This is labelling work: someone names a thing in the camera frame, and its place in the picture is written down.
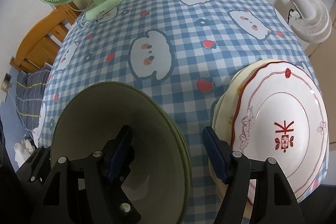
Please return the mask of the white floor fan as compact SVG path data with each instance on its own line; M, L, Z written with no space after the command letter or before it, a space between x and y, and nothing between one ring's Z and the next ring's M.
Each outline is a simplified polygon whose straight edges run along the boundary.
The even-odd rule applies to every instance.
M289 26L304 42L322 43L332 30L329 11L322 0L289 0L295 7Z

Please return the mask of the cream plate gold rim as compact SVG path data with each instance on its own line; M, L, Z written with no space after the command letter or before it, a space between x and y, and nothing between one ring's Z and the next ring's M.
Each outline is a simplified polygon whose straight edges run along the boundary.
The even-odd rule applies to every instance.
M215 104L212 128L214 129L215 133L217 134L220 140L224 140L228 144L231 143L232 122L238 104L239 95L241 94L242 88L246 83L246 81L259 67L269 62L278 62L278 61L280 60L277 59L260 60L241 69L233 76L228 89ZM227 191L227 185L223 184L222 181L216 177L210 160L209 160L209 172L213 181L216 184L217 194L220 200L222 201ZM251 214L252 214L252 205L249 203L249 201L246 201L243 220L241 223L249 223Z

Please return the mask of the white plate red floral rim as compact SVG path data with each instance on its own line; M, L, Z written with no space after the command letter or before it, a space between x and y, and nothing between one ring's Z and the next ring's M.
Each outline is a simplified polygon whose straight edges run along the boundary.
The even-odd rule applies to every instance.
M232 122L231 147L249 159L275 158L299 202L318 177L327 143L325 104L304 70L269 62L248 78Z

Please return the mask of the blue checkered tablecloth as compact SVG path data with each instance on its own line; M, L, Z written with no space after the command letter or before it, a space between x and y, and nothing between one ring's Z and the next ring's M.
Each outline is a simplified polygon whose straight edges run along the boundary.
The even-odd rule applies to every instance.
M46 85L38 144L48 147L68 102L99 82L142 90L166 111L189 145L192 191L184 223L212 223L219 208L202 129L231 78L260 60L313 67L267 0L125 0L100 20L81 14L55 58Z

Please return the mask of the grey plaid pillow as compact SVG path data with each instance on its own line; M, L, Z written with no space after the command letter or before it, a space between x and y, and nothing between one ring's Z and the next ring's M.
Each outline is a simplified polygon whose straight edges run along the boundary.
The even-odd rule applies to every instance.
M36 71L20 71L17 76L15 104L23 127L32 131L39 125L43 96L51 69L43 67Z

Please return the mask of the wall power socket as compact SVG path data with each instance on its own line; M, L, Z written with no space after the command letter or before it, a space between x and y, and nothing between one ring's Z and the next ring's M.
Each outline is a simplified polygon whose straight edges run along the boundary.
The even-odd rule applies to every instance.
M8 93L9 88L11 88L11 78L12 76L9 73L6 73L2 81L1 90L5 93Z

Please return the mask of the large floral ceramic bowl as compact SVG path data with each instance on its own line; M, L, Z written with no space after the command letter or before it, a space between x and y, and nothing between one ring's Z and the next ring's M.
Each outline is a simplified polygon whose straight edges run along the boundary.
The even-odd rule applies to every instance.
M181 223L191 162L179 127L148 95L94 84L67 104L51 144L56 223Z

